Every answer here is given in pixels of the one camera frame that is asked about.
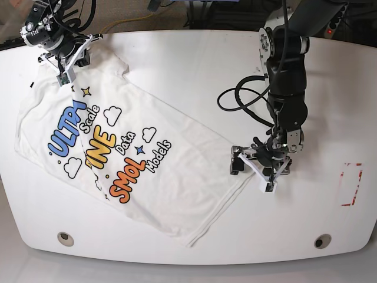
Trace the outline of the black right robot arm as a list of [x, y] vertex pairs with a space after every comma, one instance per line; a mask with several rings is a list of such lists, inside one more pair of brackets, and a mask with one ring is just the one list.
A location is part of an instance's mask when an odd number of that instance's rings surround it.
[[72, 60], [89, 36], [83, 32], [94, 19], [97, 2], [91, 2], [88, 19], [84, 24], [80, 18], [67, 19], [66, 11], [74, 6], [75, 1], [35, 1], [24, 26], [20, 30], [21, 38], [30, 47], [38, 46], [51, 54], [62, 70]]

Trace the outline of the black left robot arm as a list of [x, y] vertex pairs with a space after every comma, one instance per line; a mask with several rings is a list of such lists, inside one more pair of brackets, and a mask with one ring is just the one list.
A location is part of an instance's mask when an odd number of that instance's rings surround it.
[[303, 148], [302, 125], [307, 119], [305, 104], [307, 75], [305, 55], [310, 38], [318, 33], [347, 1], [300, 1], [289, 11], [286, 1], [267, 18], [259, 30], [262, 76], [242, 79], [234, 89], [238, 106], [269, 129], [265, 142], [257, 137], [248, 160], [258, 162], [262, 175], [274, 181], [289, 174], [290, 154]]

